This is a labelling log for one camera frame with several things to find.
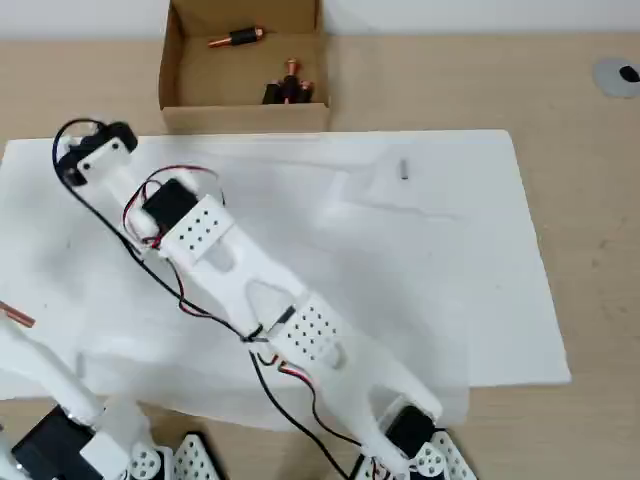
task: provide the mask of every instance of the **tabletop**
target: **tabletop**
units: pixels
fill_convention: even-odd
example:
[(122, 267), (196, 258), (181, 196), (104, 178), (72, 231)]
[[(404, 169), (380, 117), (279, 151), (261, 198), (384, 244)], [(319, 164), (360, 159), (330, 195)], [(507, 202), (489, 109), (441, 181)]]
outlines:
[[(160, 53), (160, 41), (0, 43), (0, 144), (50, 137), (78, 115), (164, 133)], [(640, 471), (640, 99), (596, 88), (591, 69), (606, 56), (640, 63), (640, 34), (329, 43), (332, 130), (503, 128), (513, 138), (573, 382), (472, 390), (454, 434), (484, 479)], [(50, 406), (5, 401), (0, 417), (17, 439)], [(160, 443), (209, 432), (234, 480), (331, 475), (300, 434), (148, 412)], [(356, 452), (324, 439), (349, 467)]]

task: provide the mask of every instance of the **open cardboard box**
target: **open cardboard box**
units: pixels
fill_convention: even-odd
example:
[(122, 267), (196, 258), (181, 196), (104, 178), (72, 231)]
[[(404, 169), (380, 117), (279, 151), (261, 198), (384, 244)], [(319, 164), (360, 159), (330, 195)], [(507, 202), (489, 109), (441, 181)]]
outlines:
[[(210, 49), (211, 39), (250, 26), (264, 39)], [(268, 82), (297, 58), (315, 85), (312, 102), (262, 105)], [(173, 133), (313, 132), (329, 120), (326, 37), (320, 0), (171, 0), (159, 101)]]

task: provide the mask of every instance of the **metal pin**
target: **metal pin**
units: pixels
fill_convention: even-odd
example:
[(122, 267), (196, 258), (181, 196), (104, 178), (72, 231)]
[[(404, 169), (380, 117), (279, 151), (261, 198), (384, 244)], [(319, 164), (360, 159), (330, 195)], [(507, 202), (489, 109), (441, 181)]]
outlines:
[(28, 315), (25, 315), (19, 310), (16, 310), (13, 307), (10, 307), (4, 302), (0, 302), (0, 311), (3, 311), (7, 317), (9, 317), (14, 322), (19, 323), (23, 327), (31, 328), (35, 325), (36, 321)]
[(400, 178), (402, 180), (409, 180), (409, 162), (406, 158), (400, 160)]

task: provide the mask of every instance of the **white paper sheet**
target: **white paper sheet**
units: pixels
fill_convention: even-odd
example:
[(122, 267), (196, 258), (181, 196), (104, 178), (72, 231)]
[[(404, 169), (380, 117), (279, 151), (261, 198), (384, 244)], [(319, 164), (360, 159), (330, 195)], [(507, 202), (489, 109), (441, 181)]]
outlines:
[[(38, 318), (33, 335), (69, 362), (83, 352), (96, 391), (286, 427), (237, 340), (176, 314), (56, 183), (49, 152), (49, 140), (13, 141), (0, 168), (0, 292)], [(141, 179), (167, 163), (218, 170), (243, 228), (411, 365), (448, 420), (464, 416), (469, 383), (569, 381), (506, 132), (147, 137), (135, 159)], [(106, 198), (83, 193), (117, 218)], [(14, 380), (0, 376), (0, 396), (40, 393)], [(308, 406), (300, 386), (270, 381), (294, 411)]]

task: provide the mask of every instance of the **copper part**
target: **copper part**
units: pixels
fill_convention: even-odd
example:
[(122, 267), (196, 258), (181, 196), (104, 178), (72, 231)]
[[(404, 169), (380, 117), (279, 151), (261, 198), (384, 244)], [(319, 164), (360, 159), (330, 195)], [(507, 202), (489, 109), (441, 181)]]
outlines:
[(16, 310), (13, 307), (10, 307), (4, 302), (0, 302), (0, 310), (4, 311), (4, 313), (14, 322), (19, 323), (23, 327), (31, 328), (35, 325), (36, 321), (31, 318), (29, 315), (25, 315), (19, 310)]
[(222, 40), (213, 40), (207, 44), (209, 48), (226, 47), (231, 45), (231, 37), (223, 38)]
[(290, 58), (287, 60), (287, 75), (295, 75), (300, 70), (300, 62), (298, 62), (297, 58)]

